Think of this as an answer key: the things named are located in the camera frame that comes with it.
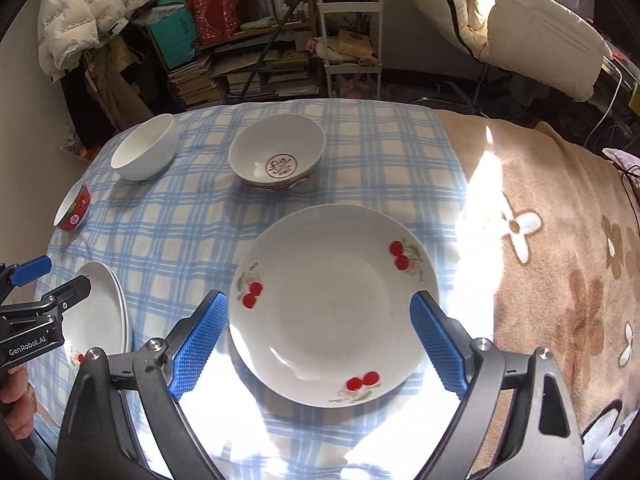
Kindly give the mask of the left hand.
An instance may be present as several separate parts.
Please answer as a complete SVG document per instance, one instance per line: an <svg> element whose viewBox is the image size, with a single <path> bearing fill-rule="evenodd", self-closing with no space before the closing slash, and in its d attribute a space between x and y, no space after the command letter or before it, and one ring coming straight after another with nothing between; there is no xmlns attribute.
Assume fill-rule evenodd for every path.
<svg viewBox="0 0 640 480"><path fill-rule="evenodd" d="M6 426L16 440L24 440L34 430L34 415L37 411L37 400L34 387L28 380L26 364L9 370L6 381L1 387L1 402L10 409L4 415Z"/></svg>

